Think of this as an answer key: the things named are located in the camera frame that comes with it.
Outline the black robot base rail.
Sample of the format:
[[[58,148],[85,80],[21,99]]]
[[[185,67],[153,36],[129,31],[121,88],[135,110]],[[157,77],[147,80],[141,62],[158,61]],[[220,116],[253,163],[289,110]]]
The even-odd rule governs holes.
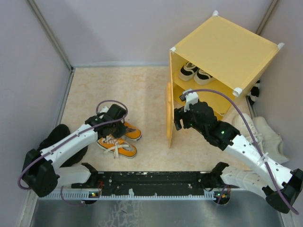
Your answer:
[[[223,188],[217,173],[181,172],[98,172],[85,183],[74,183],[73,189],[97,189],[101,195],[189,196],[204,195],[205,189]]]

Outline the orange sneaker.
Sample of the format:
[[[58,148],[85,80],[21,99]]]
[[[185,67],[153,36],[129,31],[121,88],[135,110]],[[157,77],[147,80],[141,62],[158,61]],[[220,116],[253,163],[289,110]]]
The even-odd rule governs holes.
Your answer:
[[[124,135],[126,138],[134,141],[138,141],[141,139],[142,132],[137,127],[129,124],[128,122],[124,122],[124,125],[127,127],[126,133]]]
[[[96,141],[103,153],[112,153],[114,158],[123,156],[133,158],[137,155],[137,149],[132,144],[121,138],[114,138],[112,135],[100,138]]]

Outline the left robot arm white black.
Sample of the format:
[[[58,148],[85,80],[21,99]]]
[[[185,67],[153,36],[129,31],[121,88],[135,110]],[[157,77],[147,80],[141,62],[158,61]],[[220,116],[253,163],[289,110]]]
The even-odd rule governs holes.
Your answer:
[[[123,119],[127,114],[127,107],[114,101],[106,112],[88,118],[75,132],[59,142],[41,151],[32,149],[27,152],[18,178],[20,188],[24,188],[21,182],[25,182],[27,189],[33,190],[38,197],[44,197],[56,187],[86,183],[95,172],[91,165],[86,163],[70,167],[62,165],[81,149],[100,138],[108,135],[117,138],[123,136],[126,131]]]

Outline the yellow cabinet door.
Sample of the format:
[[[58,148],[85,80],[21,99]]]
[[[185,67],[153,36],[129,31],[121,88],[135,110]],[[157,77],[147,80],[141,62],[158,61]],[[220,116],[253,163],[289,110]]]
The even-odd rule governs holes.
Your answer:
[[[168,147],[171,147],[172,132],[174,127],[174,101],[173,101],[173,86],[169,82],[166,86],[166,137]]]

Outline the black white sneaker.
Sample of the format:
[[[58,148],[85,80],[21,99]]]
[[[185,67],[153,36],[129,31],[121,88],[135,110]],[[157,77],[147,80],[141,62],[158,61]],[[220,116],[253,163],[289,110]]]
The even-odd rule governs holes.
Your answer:
[[[194,81],[199,85],[206,85],[212,81],[214,81],[215,78],[212,77],[210,74],[206,73],[204,70],[199,69],[195,75],[194,75]]]
[[[182,81],[189,81],[193,78],[194,74],[198,71],[198,67],[191,62],[185,63],[178,73],[178,77]]]

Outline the yellow shoe cabinet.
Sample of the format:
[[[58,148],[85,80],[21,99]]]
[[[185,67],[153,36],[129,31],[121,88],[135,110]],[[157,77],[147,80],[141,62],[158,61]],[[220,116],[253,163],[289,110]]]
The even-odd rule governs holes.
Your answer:
[[[214,13],[170,50],[173,101],[188,89],[213,89],[242,102],[284,46],[267,40]],[[207,85],[182,81],[178,73],[191,62],[215,78]]]

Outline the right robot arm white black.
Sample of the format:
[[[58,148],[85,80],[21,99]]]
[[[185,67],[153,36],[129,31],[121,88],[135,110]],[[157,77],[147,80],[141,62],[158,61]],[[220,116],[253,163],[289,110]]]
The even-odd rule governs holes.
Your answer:
[[[177,130],[195,129],[210,145],[236,157],[253,171],[249,173],[224,164],[220,170],[223,184],[260,196],[281,213],[287,214],[291,210],[303,188],[302,170],[291,170],[268,155],[259,154],[238,129],[218,120],[206,102],[174,109],[174,124]]]

